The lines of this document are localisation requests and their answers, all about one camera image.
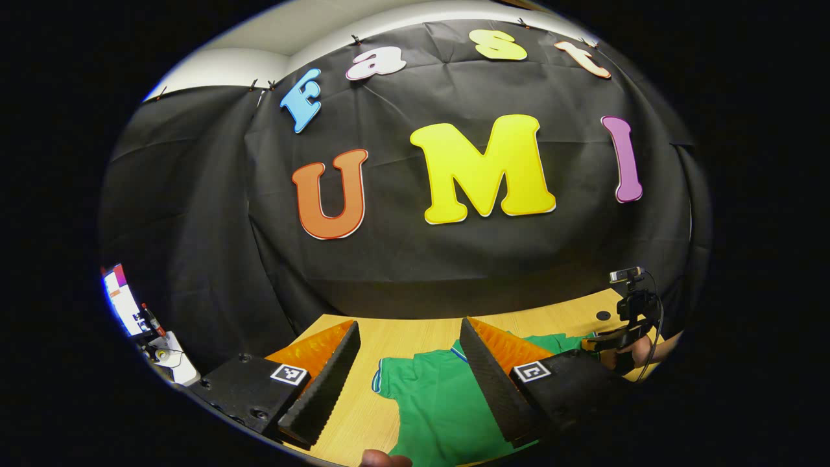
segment monitor screen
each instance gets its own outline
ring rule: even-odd
[[[133,293],[129,290],[124,268],[120,264],[104,275],[104,286],[110,300],[110,308],[121,321],[127,335],[143,337],[151,334],[152,329],[135,302]]]

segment black cloth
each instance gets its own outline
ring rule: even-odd
[[[492,61],[467,34],[497,29],[528,53]],[[608,69],[604,80],[554,44],[568,41]],[[405,68],[349,81],[352,59],[403,50]],[[311,68],[319,114],[300,133],[279,103]],[[535,117],[549,214],[510,217],[497,205],[461,223],[430,225],[417,129],[453,124],[479,151],[500,116]],[[632,127],[644,194],[620,204],[603,116]],[[299,222],[291,175],[326,164],[324,213],[343,208],[331,160],[365,149],[365,216],[347,238],[320,241]],[[496,202],[506,194],[502,183]],[[237,351],[265,355],[322,313],[437,318],[561,302],[642,266],[657,279],[664,336],[683,327],[705,276],[710,208],[692,138],[671,107],[610,47],[487,20],[430,22],[342,47],[273,91],[212,86],[144,103],[116,148],[102,196],[104,266],[121,262],[141,301],[177,332],[201,368]]]

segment yellow letter m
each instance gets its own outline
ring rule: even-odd
[[[467,208],[456,199],[457,181],[483,217],[493,212],[501,177],[507,179],[507,196],[501,209],[508,215],[549,213],[556,198],[544,182],[532,116],[501,116],[493,123],[490,141],[482,155],[458,129],[448,123],[424,126],[409,140],[423,149],[427,159],[432,206],[424,213],[430,224],[466,219]]]

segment hand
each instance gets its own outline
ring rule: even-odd
[[[359,467],[413,467],[413,462],[403,455],[388,455],[381,450],[365,450]]]
[[[652,339],[649,336],[643,336],[637,339],[632,345],[622,348],[617,353],[631,352],[631,357],[634,359],[634,367],[641,368],[646,364],[648,352],[652,351]]]

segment circular hole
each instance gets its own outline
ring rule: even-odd
[[[251,415],[260,420],[268,420],[268,414],[259,409],[251,409]]]

